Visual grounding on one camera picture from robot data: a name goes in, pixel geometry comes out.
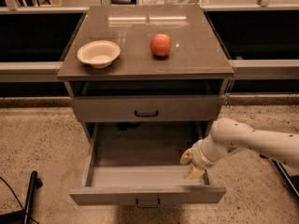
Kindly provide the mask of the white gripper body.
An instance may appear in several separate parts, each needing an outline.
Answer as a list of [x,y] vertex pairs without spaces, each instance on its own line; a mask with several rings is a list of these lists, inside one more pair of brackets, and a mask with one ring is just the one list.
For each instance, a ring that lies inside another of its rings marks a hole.
[[191,152],[192,163],[203,169],[211,168],[223,157],[215,142],[208,138],[194,143]]

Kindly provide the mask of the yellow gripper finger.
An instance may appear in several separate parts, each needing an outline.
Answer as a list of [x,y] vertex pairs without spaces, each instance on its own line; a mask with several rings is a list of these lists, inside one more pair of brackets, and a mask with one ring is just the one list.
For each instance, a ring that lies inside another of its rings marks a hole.
[[182,165],[188,164],[192,160],[192,151],[188,148],[186,149],[180,158],[180,163]]
[[198,178],[202,177],[204,173],[205,173],[204,169],[191,164],[190,171],[186,175],[186,178],[187,179],[198,179]]

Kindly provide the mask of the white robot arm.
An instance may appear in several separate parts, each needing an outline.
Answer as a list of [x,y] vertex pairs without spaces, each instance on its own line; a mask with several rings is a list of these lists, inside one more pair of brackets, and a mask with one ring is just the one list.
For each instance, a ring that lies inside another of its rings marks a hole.
[[217,119],[206,138],[186,149],[180,158],[190,165],[186,179],[197,179],[205,170],[241,149],[253,150],[295,170],[299,169],[299,134],[257,130],[233,119]]

